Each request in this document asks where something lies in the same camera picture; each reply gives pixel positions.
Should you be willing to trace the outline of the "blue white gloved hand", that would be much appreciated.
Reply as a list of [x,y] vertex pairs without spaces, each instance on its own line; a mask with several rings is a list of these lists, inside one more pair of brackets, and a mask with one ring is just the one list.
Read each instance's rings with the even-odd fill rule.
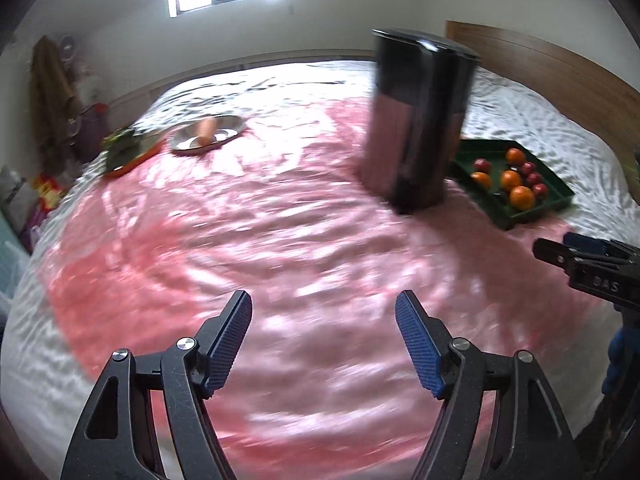
[[610,396],[617,388],[628,366],[626,353],[640,352],[640,337],[638,327],[624,325],[614,335],[608,345],[608,369],[602,384],[602,394]]

